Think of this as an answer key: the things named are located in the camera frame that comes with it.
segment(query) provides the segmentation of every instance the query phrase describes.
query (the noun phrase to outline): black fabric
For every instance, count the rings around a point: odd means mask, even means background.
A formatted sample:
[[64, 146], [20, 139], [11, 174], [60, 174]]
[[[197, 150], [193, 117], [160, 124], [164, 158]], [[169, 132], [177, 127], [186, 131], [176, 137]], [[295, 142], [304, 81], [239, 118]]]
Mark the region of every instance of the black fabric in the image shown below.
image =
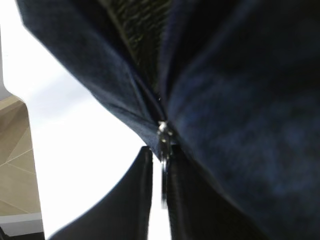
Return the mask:
[[12, 236], [8, 240], [45, 240], [45, 235], [43, 232], [37, 232], [32, 234]]
[[267, 240], [223, 199], [175, 146], [168, 172], [168, 208], [174, 240]]
[[105, 6], [136, 64], [156, 91], [158, 53], [171, 0], [98, 1]]
[[50, 239], [147, 240], [152, 175], [152, 152], [143, 147], [126, 175], [104, 199]]

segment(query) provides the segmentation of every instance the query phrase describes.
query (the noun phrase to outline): beige floor tile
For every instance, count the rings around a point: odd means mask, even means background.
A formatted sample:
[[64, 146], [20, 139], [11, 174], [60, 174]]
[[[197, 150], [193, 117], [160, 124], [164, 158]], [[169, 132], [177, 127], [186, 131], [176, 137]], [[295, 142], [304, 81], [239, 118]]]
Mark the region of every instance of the beige floor tile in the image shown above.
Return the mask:
[[7, 112], [6, 114], [0, 115], [0, 134], [7, 129], [9, 124], [17, 115], [18, 111], [19, 111], [19, 107], [16, 107], [11, 111]]
[[8, 127], [0, 134], [0, 165], [8, 160], [28, 127], [28, 112], [26, 106], [23, 105]]
[[18, 215], [18, 214], [27, 214], [27, 212], [22, 211], [0, 200], [0, 216], [10, 216], [10, 215]]
[[20, 141], [17, 143], [17, 145], [13, 149], [12, 153], [8, 157], [7, 161], [15, 159], [16, 157], [20, 156], [21, 154], [26, 153], [27, 151], [29, 151], [31, 149], [32, 149], [31, 132], [30, 132], [30, 127], [28, 127], [25, 130]]
[[18, 156], [17, 158], [9, 161], [8, 164], [34, 174], [36, 173], [34, 152], [32, 150], [29, 150], [26, 153]]
[[0, 200], [28, 213], [39, 213], [36, 175], [15, 166], [0, 166]]

